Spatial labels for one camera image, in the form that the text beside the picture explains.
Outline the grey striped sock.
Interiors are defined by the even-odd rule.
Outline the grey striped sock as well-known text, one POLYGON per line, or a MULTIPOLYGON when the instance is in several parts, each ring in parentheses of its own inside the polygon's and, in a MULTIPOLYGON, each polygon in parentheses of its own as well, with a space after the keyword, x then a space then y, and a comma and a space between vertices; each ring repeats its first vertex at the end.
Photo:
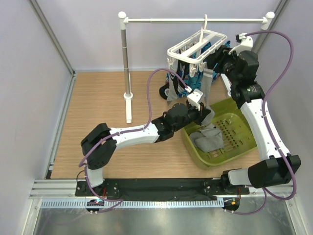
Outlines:
POLYGON ((189 138, 192 143, 202 143, 208 140, 207 137, 201 132, 193 132, 190 134, 189 138))
POLYGON ((195 143, 195 146, 198 147, 204 153, 212 152, 214 150, 224 147, 224 141, 220 129, 209 128, 203 129, 200 132, 203 133, 208 140, 202 143, 195 143))
POLYGON ((167 96, 167 104, 170 105, 172 101, 178 99, 179 79, 173 73, 167 73, 169 91, 167 96))
POLYGON ((201 127, 203 127, 204 129, 209 129, 213 126, 212 119, 215 116, 215 112, 210 107, 212 81, 213 81, 213 70, 204 69, 201 83, 201 91, 204 94, 205 108, 210 111, 210 113, 205 117, 205 119, 201 123, 201 127))

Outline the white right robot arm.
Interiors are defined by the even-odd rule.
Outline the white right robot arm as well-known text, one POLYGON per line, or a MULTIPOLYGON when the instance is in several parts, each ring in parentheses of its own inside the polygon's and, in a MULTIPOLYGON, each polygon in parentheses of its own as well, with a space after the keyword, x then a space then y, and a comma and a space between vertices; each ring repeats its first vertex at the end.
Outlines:
POLYGON ((301 160, 283 144, 271 120, 265 93, 255 81, 258 55, 249 50, 237 53, 220 46, 205 61, 208 68, 225 74, 230 80, 231 97, 250 126, 260 157, 260 161, 249 168, 224 172, 221 190, 231 194, 238 185, 266 188, 288 184, 294 179, 301 160))

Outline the white clip hanger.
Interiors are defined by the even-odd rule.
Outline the white clip hanger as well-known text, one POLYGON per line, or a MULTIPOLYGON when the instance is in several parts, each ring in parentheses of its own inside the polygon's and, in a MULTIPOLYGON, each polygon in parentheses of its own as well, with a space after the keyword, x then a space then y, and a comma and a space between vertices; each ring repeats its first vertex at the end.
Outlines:
POLYGON ((204 59, 215 52, 227 39, 227 36, 207 29, 208 16, 204 16, 204 23, 201 29, 195 34, 174 45, 167 50, 167 66, 174 67, 176 61, 189 64, 189 75, 204 71, 206 62, 204 59))

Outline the aluminium frame rail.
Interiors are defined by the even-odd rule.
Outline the aluminium frame rail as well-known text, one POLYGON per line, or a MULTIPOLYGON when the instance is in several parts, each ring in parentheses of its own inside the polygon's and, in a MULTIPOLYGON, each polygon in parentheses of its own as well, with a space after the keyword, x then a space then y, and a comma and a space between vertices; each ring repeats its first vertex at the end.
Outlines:
POLYGON ((65 179, 45 179, 35 180, 31 192, 30 199, 52 199, 52 198, 69 198, 75 196, 76 180, 65 179))

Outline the blue patterned sock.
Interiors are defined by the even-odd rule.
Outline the blue patterned sock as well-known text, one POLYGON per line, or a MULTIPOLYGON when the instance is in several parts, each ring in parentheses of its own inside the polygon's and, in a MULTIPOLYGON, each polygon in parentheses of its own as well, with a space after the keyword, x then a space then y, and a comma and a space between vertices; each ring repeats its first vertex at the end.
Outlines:
MULTIPOLYGON (((209 49, 211 46, 212 46, 211 43, 208 42, 208 43, 200 50, 200 54, 203 54, 203 53, 204 53, 207 49, 209 49)), ((230 41, 227 41, 227 42, 224 44, 224 47, 230 47, 230 41)), ((213 65, 213 64, 212 64, 213 62, 217 62, 217 59, 216 59, 216 58, 213 58, 213 54, 209 55, 209 56, 205 59, 206 62, 207 62, 207 60, 209 60, 209 64, 210 64, 210 65, 213 65)), ((217 73, 217 72, 215 72, 215 71, 213 72, 213 80, 212 80, 213 83, 217 80, 217 78, 218 78, 219 75, 220 75, 219 73, 217 73)), ((193 83, 195 83, 195 84, 200 84, 201 81, 202 81, 202 77, 203 77, 203 71, 197 71, 193 77, 191 77, 191 76, 189 75, 189 81, 190 81, 192 84, 193 84, 193 83)))
MULTIPOLYGON (((203 71, 198 71, 193 77, 190 76, 189 64, 186 62, 178 61, 176 73, 184 80, 185 84, 188 85, 191 89, 201 89, 203 71)), ((188 95, 188 92, 185 90, 184 85, 181 83, 176 76, 173 76, 171 73, 166 75, 166 85, 164 86, 164 94, 168 95, 170 91, 170 81, 173 83, 174 91, 177 97, 185 97, 188 95)))

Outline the black sock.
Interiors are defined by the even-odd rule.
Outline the black sock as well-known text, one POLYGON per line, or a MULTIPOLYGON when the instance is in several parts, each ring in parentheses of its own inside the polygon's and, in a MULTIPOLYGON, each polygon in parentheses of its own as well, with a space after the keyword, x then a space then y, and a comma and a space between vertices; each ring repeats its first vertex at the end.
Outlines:
POLYGON ((168 92, 169 92, 169 84, 165 84, 164 86, 159 88, 159 94, 165 100, 168 98, 168 92))

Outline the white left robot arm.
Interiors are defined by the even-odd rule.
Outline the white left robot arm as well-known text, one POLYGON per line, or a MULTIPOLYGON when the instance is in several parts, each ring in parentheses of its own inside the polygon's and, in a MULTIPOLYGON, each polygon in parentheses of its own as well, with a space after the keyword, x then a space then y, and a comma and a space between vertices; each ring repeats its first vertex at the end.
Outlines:
POLYGON ((201 124, 212 113, 211 109, 177 103, 160 117, 149 123, 129 128, 109 128, 106 123, 97 125, 81 141, 84 158, 79 166, 85 167, 87 191, 98 196, 103 192, 103 168, 113 153, 121 148, 144 143, 166 141, 190 123, 201 124))

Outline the blue patterned sock front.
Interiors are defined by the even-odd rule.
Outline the blue patterned sock front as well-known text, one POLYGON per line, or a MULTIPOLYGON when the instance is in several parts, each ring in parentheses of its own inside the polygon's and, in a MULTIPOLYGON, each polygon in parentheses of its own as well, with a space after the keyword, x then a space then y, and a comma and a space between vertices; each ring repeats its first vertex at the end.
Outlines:
MULTIPOLYGON (((198 71, 193 77, 190 76, 189 64, 186 62, 178 61, 176 73, 184 80, 185 84, 188 85, 191 89, 201 89, 203 71, 198 71)), ((185 97, 188 95, 188 92, 185 90, 184 85, 181 83, 176 76, 173 76, 171 73, 166 75, 166 85, 164 86, 164 94, 168 95, 170 91, 170 81, 173 83, 174 91, 177 97, 185 97)))

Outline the white clothes rack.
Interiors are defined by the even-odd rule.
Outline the white clothes rack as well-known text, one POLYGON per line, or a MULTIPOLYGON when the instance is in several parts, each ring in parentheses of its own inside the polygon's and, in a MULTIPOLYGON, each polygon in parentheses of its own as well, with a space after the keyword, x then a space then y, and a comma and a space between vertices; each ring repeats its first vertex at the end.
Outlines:
MULTIPOLYGON (((208 18, 208 23, 215 24, 260 24, 262 30, 269 29, 270 23, 275 17, 275 13, 270 11, 265 14, 264 17, 259 19, 212 19, 208 18)), ((121 41, 122 41, 122 55, 123 55, 123 70, 125 78, 125 93, 123 94, 126 102, 126 122, 132 122, 132 99, 133 93, 131 91, 131 75, 129 73, 128 63, 128 51, 127 51, 127 37, 126 37, 126 25, 127 24, 201 24, 204 23, 203 18, 195 19, 169 19, 169 18, 151 18, 151 19, 130 19, 125 12, 121 11, 118 13, 119 25, 121 30, 121 41)))

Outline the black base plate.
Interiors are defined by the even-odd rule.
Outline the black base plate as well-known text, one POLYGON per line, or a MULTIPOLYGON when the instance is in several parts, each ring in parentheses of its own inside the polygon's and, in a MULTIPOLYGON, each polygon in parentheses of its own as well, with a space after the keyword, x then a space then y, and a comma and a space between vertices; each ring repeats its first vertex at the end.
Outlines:
POLYGON ((105 179, 92 188, 85 181, 77 182, 76 196, 93 196, 92 191, 109 199, 170 200, 184 196, 236 195, 243 193, 245 187, 232 186, 219 178, 105 179))

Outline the green plastic basket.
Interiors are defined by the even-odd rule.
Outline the green plastic basket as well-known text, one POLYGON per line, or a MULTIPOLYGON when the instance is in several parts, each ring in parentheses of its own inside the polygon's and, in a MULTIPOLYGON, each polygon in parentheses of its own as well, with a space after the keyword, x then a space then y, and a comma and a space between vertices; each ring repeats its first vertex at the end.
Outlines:
POLYGON ((221 130, 223 148, 205 153, 192 143, 190 135, 205 129, 191 123, 182 130, 182 141, 195 165, 201 169, 223 165, 257 148, 249 124, 232 98, 211 105, 215 115, 212 126, 221 130))

